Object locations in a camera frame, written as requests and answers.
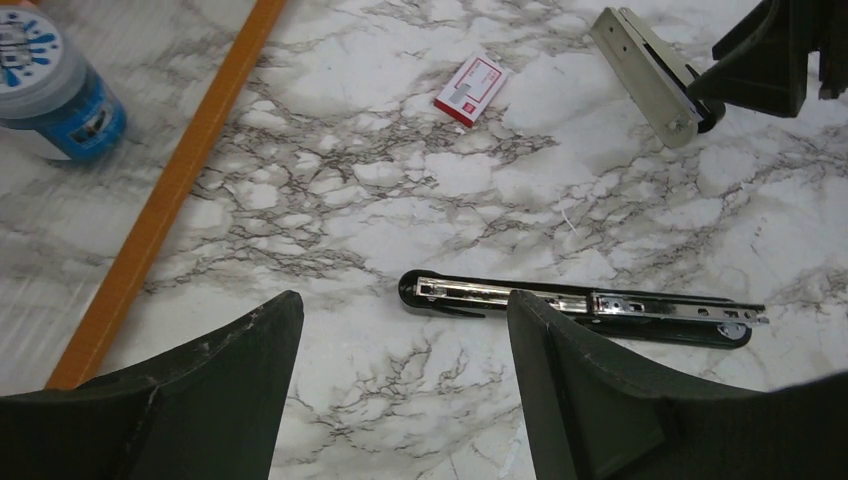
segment blue jar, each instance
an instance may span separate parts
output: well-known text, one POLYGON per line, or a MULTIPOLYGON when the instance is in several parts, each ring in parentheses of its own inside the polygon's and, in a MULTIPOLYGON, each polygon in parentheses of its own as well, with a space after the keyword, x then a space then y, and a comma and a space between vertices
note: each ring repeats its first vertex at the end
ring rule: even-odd
POLYGON ((88 161, 126 124, 120 101, 50 19, 0 6, 0 131, 41 157, 88 161))

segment small box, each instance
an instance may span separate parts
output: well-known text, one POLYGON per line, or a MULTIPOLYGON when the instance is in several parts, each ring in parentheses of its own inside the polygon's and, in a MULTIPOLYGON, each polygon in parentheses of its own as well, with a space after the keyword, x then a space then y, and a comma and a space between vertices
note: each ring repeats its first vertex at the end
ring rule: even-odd
POLYGON ((469 58, 433 102, 471 127, 506 81, 506 72, 485 53, 469 58))

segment white marble table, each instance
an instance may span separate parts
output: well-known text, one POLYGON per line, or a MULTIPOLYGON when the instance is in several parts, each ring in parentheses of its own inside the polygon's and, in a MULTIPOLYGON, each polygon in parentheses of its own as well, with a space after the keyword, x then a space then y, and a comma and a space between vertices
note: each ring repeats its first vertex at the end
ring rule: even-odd
MULTIPOLYGON (((706 67, 754 3, 621 6, 706 67)), ((731 107, 669 151, 588 35, 604 6, 291 0, 105 370, 296 290, 272 478, 524 480, 504 321, 407 314, 405 271, 764 302, 743 349, 623 343, 758 390, 848 367, 848 103, 731 107), (432 99, 479 49, 514 74, 465 131, 432 99)))
POLYGON ((121 98, 126 139, 85 167, 0 137, 0 395, 44 387, 253 0, 43 0, 121 98))

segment wooden stick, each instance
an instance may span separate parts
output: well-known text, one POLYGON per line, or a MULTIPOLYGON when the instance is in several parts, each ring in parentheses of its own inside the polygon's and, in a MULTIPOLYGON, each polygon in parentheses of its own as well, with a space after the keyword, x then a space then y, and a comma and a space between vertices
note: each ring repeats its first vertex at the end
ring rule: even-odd
POLYGON ((285 4, 286 0, 256 0, 47 388, 75 388, 97 374, 285 4))

